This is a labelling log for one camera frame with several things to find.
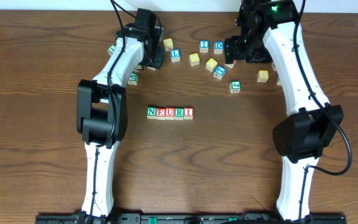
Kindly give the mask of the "red E block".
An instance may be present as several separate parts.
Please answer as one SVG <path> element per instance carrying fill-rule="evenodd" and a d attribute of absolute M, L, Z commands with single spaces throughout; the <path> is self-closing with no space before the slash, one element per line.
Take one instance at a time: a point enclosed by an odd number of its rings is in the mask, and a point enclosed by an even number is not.
<path fill-rule="evenodd" d="M 166 120 L 165 118 L 165 108 L 156 109 L 156 119 Z"/>

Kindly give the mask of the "red I block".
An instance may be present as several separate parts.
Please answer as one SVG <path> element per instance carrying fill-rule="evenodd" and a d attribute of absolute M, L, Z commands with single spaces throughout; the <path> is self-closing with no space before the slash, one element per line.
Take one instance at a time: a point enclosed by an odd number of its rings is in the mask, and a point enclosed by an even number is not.
<path fill-rule="evenodd" d="M 191 108 L 191 107 L 184 108 L 183 118 L 184 119 L 193 119 L 193 117 L 194 117 L 194 108 Z"/>

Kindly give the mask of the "green N block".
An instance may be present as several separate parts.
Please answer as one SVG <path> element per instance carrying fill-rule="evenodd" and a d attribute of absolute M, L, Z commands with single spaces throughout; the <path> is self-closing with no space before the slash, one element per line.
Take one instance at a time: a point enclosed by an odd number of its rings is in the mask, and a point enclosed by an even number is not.
<path fill-rule="evenodd" d="M 157 118 L 157 109 L 156 109 L 156 107 L 148 107 L 147 108 L 147 118 L 148 119 L 156 119 Z"/>

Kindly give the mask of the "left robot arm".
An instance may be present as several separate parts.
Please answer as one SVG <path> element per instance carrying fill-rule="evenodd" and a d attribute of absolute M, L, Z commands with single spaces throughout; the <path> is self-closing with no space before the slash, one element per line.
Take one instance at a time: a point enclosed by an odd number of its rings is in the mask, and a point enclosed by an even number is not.
<path fill-rule="evenodd" d="M 165 49 L 157 15 L 139 8 L 135 21 L 116 32 L 116 47 L 92 80 L 77 88 L 76 129 L 87 156 L 85 199 L 78 223 L 106 223 L 114 205 L 114 159 L 128 122 L 126 85 L 136 67 L 160 69 Z"/>

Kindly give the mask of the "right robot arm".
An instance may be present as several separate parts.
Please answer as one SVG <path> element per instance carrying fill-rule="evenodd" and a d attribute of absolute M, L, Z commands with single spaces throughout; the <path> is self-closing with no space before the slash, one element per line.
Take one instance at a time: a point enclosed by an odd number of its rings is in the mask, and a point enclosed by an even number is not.
<path fill-rule="evenodd" d="M 224 41 L 224 54 L 228 63 L 272 63 L 278 73 L 287 118 L 272 133 L 283 167 L 277 218 L 305 223 L 311 219 L 313 172 L 344 115 L 315 77 L 303 42 L 302 13 L 293 1 L 242 1 L 236 19 L 241 34 Z"/>

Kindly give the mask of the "green R block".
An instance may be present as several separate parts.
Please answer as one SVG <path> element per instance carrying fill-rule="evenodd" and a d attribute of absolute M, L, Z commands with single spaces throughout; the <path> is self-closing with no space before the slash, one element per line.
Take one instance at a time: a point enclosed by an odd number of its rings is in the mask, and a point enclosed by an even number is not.
<path fill-rule="evenodd" d="M 174 120 L 184 120 L 184 108 L 175 108 Z"/>

